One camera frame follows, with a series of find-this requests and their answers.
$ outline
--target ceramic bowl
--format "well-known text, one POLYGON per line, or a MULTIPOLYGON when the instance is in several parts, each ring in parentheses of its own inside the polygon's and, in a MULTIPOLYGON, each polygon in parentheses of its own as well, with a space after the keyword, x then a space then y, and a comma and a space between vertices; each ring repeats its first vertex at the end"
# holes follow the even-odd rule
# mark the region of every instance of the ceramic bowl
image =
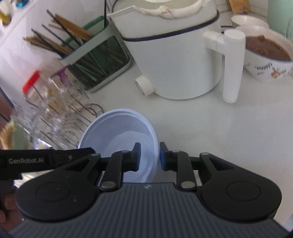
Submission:
POLYGON ((269 28, 269 25, 260 20, 259 18, 249 16, 249 15, 234 15, 231 17, 232 26, 236 28, 238 26, 262 26, 265 28, 269 28))
MULTIPOLYGON (((242 31, 245 36, 260 36, 270 39, 287 51, 290 58, 293 59, 293 44, 279 33, 260 26, 239 26, 237 30, 242 31)), ((293 67, 293 60, 280 61, 270 59, 250 50, 245 50, 244 67, 256 79, 267 82, 283 78, 293 67)))

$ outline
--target finger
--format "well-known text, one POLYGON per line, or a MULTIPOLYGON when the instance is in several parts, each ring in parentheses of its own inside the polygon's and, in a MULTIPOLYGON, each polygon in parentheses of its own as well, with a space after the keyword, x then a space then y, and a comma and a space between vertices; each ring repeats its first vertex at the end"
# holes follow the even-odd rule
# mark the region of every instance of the finger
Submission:
POLYGON ((0 210, 0 223, 4 223, 6 220, 6 216, 4 211, 0 210))
POLYGON ((9 231, 21 222, 22 216, 19 210, 9 211, 6 221, 4 223, 0 223, 0 227, 2 227, 6 231, 9 231))
POLYGON ((17 210, 17 205, 15 202, 15 193, 7 194, 4 199, 4 206, 9 211, 17 210))

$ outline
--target red object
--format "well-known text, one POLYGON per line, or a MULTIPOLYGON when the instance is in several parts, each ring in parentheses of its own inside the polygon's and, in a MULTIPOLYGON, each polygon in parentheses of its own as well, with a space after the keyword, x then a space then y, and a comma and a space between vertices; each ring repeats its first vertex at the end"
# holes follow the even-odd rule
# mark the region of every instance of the red object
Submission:
POLYGON ((35 82, 40 78, 40 71, 36 70, 32 76, 26 81, 26 83, 22 86, 23 94, 26 94, 28 90, 35 84, 35 82))

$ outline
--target bowl of brown food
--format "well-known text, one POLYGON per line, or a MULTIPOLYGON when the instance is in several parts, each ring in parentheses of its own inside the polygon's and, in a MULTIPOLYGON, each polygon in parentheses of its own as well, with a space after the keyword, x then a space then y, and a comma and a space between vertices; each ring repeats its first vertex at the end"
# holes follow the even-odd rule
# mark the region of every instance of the bowl of brown food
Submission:
POLYGON ((260 26, 239 26, 246 36, 244 67, 256 79, 272 82, 293 67, 293 44, 279 33, 260 26))

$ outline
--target brown sauce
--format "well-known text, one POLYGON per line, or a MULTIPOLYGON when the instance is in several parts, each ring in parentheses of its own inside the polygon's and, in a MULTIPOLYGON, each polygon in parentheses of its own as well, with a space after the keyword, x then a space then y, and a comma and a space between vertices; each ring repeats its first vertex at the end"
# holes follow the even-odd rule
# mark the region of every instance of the brown sauce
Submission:
POLYGON ((288 53, 276 42, 266 39, 264 35, 247 36, 246 49, 274 60, 290 61, 288 53))

